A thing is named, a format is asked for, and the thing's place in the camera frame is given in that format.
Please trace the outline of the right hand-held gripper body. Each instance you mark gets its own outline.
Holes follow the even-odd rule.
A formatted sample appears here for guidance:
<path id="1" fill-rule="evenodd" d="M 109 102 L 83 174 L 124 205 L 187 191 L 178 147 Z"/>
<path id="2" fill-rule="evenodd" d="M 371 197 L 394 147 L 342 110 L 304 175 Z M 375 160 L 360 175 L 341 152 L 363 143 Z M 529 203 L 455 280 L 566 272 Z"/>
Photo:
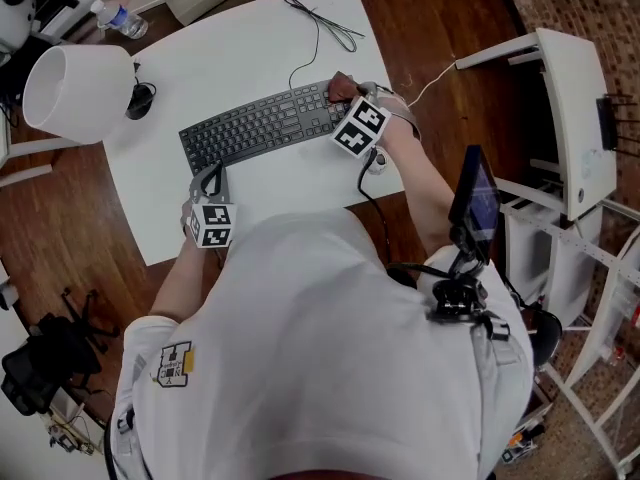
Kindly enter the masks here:
<path id="1" fill-rule="evenodd" d="M 417 121 L 406 101 L 394 91 L 376 86 L 375 97 L 359 95 L 330 136 L 331 142 L 354 158 L 361 158 L 382 138 L 393 118 L 412 127 L 419 137 Z"/>

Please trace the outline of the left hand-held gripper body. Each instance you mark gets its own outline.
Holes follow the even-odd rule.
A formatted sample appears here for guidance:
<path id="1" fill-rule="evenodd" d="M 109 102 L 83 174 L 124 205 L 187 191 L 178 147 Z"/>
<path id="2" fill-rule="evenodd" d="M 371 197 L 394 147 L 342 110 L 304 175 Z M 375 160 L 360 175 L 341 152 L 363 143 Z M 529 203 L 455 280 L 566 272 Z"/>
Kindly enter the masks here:
<path id="1" fill-rule="evenodd" d="M 212 197 L 199 196 L 192 202 L 187 227 L 187 238 L 201 249 L 227 248 L 234 237 L 237 224 L 237 207 L 229 201 L 213 201 Z"/>

